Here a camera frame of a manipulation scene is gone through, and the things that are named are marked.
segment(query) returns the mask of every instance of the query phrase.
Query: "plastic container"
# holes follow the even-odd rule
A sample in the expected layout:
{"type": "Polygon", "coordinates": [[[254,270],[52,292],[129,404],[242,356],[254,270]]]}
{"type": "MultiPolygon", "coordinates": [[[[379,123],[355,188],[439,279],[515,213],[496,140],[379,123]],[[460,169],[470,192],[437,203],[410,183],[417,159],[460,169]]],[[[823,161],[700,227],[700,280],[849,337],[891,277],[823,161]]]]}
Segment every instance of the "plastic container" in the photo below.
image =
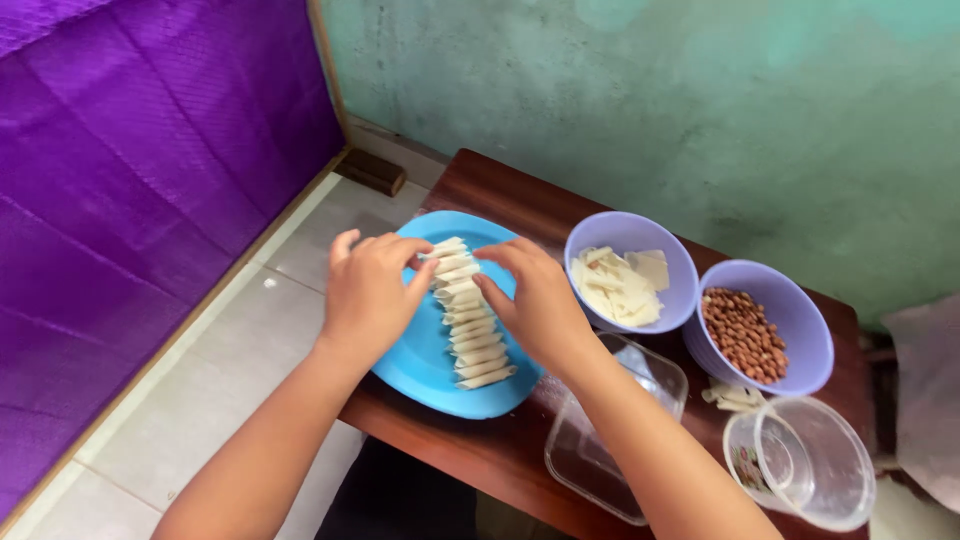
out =
{"type": "Polygon", "coordinates": [[[733,478],[761,506],[844,532],[870,518],[874,467],[856,432],[813,398],[774,398],[723,433],[733,478]]]}
{"type": "MultiPolygon", "coordinates": [[[[684,371],[663,356],[619,335],[606,332],[597,335],[620,365],[680,420],[688,390],[684,371]]],[[[631,525],[647,524],[627,480],[607,453],[580,403],[568,390],[547,437],[543,459],[559,483],[631,525]]]]}
{"type": "Polygon", "coordinates": [[[780,396],[805,396],[816,392],[833,371],[833,338],[827,322],[810,297],[780,272],[752,260],[725,260],[700,279],[698,296],[708,287],[744,291],[763,305],[767,321],[777,325],[790,358],[786,377],[761,384],[733,367],[710,339],[698,301],[684,324],[684,342],[693,359],[715,378],[737,386],[752,386],[780,396]]]}
{"type": "Polygon", "coordinates": [[[570,232],[564,247],[564,268],[577,301],[590,323],[605,331],[616,333],[664,333],[679,328],[699,304],[697,268],[676,236],[653,221],[628,212],[600,212],[581,221],[570,232]],[[570,260],[586,248],[610,246],[620,256],[628,251],[663,250],[666,255],[670,288],[657,296],[663,309],[660,320],[642,327],[623,326],[597,313],[580,296],[570,277],[570,260]]]}

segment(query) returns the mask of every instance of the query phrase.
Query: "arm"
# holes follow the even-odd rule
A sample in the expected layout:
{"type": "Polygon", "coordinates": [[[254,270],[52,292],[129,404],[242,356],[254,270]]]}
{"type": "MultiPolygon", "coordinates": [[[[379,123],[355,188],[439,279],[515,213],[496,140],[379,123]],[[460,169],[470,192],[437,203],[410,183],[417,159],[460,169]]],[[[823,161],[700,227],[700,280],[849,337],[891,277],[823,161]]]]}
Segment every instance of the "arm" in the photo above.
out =
{"type": "Polygon", "coordinates": [[[154,540],[274,538],[320,445],[364,374],[394,344],[426,293],[436,261],[409,286],[400,272],[429,242],[389,233],[330,249],[324,327],[309,355],[190,480],[154,540]]]}
{"type": "Polygon", "coordinates": [[[525,238],[473,254],[516,278],[511,301],[486,276],[474,277],[524,351],[580,401],[659,540],[780,538],[727,472],[607,352],[557,261],[525,238]]]}

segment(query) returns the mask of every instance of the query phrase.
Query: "clear plastic container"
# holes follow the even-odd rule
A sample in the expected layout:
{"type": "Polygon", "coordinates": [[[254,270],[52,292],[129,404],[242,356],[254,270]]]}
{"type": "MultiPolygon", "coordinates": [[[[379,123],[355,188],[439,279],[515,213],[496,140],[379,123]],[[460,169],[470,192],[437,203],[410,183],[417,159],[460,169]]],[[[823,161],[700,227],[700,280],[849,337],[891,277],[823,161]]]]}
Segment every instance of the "clear plastic container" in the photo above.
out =
{"type": "MultiPolygon", "coordinates": [[[[620,365],[679,421],[684,415],[688,389],[684,371],[619,335],[600,332],[597,336],[620,365]]],[[[547,470],[559,483],[631,525],[647,525],[627,480],[569,390],[547,436],[543,458],[547,470]]]]}
{"type": "Polygon", "coordinates": [[[845,532],[870,518],[874,467],[850,424],[809,397],[733,415],[723,434],[733,478],[761,506],[845,532]]]}

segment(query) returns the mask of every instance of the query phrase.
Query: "wooden table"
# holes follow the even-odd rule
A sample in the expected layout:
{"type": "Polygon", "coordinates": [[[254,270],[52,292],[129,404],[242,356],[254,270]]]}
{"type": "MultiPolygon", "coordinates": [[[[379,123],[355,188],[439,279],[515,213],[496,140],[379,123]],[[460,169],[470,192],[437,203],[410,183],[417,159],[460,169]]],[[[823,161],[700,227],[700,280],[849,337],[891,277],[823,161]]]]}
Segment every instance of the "wooden table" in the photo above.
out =
{"type": "MultiPolygon", "coordinates": [[[[531,238],[561,258],[569,232],[582,219],[609,208],[470,150],[460,150],[423,202],[420,213],[452,209],[471,213],[531,238]]],[[[700,274],[728,257],[681,238],[700,274]]],[[[856,313],[850,306],[807,290],[833,335],[833,375],[816,397],[835,408],[866,439],[873,425],[867,365],[857,346],[856,313]]],[[[729,413],[704,402],[707,374],[686,351],[679,330],[637,336],[638,342],[679,364],[690,383],[683,425],[726,468],[721,449],[729,413]]],[[[367,375],[340,419],[445,473],[572,536],[653,538],[553,480],[543,445],[563,395],[563,384],[547,376],[514,410],[491,420],[465,420],[421,405],[367,375]]],[[[837,534],[778,512],[768,516],[787,539],[866,539],[867,526],[837,534]]]]}

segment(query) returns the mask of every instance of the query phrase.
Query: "left hand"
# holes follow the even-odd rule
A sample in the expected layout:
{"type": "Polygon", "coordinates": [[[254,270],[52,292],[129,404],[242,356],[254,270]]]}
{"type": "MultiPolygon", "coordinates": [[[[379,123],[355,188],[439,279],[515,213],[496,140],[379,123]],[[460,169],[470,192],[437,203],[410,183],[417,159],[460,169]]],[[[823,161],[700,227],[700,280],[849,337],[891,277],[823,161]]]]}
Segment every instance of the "left hand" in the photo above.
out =
{"type": "Polygon", "coordinates": [[[417,253],[430,253],[433,244],[396,233],[360,238],[357,230],[340,233],[330,246],[330,273],[326,282],[326,317],[317,338],[349,352],[370,369],[407,328],[426,294],[437,260],[420,263],[417,253]],[[417,269],[409,285],[404,267],[417,269]]]}

